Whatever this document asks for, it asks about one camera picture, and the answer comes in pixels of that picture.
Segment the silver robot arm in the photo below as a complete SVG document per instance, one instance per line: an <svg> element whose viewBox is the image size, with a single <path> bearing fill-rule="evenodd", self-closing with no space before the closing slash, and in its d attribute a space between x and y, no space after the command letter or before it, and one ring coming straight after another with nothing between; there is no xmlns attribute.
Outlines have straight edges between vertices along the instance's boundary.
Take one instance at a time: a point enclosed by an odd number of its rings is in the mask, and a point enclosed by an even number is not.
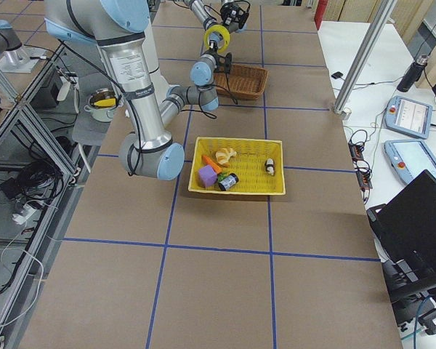
<svg viewBox="0 0 436 349"><path fill-rule="evenodd" d="M173 1L181 8L189 9L205 30L213 25L221 25L229 33L243 31L250 15L249 1L221 1L219 10L199 0Z"/></svg>
<svg viewBox="0 0 436 349"><path fill-rule="evenodd" d="M213 111L218 105L214 70L227 49L230 33L206 14L202 1L187 1L204 26L205 52L190 72L192 86L168 87L159 102L158 79L144 48L151 31L146 1L46 1L47 31L60 41L93 44L116 91L121 93L134 131L126 136L119 158L129 175L173 180L182 170L183 147L166 125L186 105Z"/></svg>

